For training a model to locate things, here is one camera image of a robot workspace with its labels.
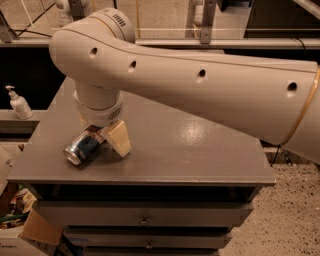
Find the black cable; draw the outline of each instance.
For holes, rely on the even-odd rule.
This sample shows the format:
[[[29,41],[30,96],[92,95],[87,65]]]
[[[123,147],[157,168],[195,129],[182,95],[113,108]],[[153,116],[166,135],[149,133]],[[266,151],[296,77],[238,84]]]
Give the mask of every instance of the black cable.
[[[26,30],[26,29],[24,29],[24,30],[15,30],[15,32],[21,32],[21,31],[23,31],[23,33],[31,33],[31,34],[41,35],[41,36],[52,37],[52,36],[50,36],[48,34],[43,34],[43,33],[40,33],[40,32],[30,31],[30,30]]]
[[[273,164],[275,163],[275,161],[277,160],[277,156],[278,156],[278,153],[279,153],[280,148],[281,148],[281,145],[278,145],[276,155],[274,156],[273,161],[272,161],[272,163],[270,164],[270,167],[272,167]]]
[[[33,22],[36,22],[38,19],[40,19],[47,11],[49,11],[53,6],[55,5],[55,3],[53,3],[52,5],[50,5],[43,13],[41,13],[37,18],[34,19]],[[15,30],[15,31],[19,31],[20,33],[17,36],[20,36],[21,34],[23,34],[24,32],[26,32],[28,30],[28,28],[31,26],[31,23],[29,23],[29,25],[27,25],[27,27],[23,30]]]
[[[306,54],[307,54],[306,45],[304,44],[304,42],[300,38],[295,38],[295,39],[301,43],[301,45],[303,47],[303,58],[306,59]]]

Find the can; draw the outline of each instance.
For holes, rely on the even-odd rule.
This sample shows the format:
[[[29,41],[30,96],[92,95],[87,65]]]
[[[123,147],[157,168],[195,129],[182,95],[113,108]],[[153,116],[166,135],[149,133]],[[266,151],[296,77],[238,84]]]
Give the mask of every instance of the can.
[[[90,125],[78,138],[63,150],[64,155],[74,165],[80,165],[96,150],[105,138],[99,134],[101,128]]]

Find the desk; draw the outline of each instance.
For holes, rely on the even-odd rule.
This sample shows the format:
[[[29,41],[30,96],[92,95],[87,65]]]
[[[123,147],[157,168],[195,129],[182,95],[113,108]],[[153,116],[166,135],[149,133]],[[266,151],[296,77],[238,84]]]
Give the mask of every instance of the desk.
[[[66,79],[9,180],[25,184],[38,199],[34,209],[65,225],[76,245],[103,247],[101,255],[213,255],[261,187],[275,184],[257,139],[126,92],[130,154],[121,159],[104,144],[74,166],[62,153],[85,128],[73,90]]]

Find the bottle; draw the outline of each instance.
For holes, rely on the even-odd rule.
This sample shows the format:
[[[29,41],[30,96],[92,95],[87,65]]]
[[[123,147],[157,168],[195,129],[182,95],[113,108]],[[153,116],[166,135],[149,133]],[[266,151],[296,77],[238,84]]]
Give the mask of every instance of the bottle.
[[[11,98],[10,105],[16,111],[20,119],[28,119],[32,117],[33,112],[28,105],[25,98],[19,96],[15,91],[13,91],[14,86],[7,85],[6,89],[9,91],[9,96]]]

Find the drawer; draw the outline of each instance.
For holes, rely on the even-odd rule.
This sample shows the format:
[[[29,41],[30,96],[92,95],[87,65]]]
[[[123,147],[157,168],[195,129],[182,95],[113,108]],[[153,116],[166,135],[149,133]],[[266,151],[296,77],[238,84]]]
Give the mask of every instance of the drawer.
[[[125,249],[85,248],[84,256],[219,256],[218,250],[206,249]]]
[[[63,226],[234,227],[251,203],[36,201],[34,209]]]
[[[229,232],[186,228],[66,228],[64,235],[81,247],[128,248],[224,248],[231,240]]]

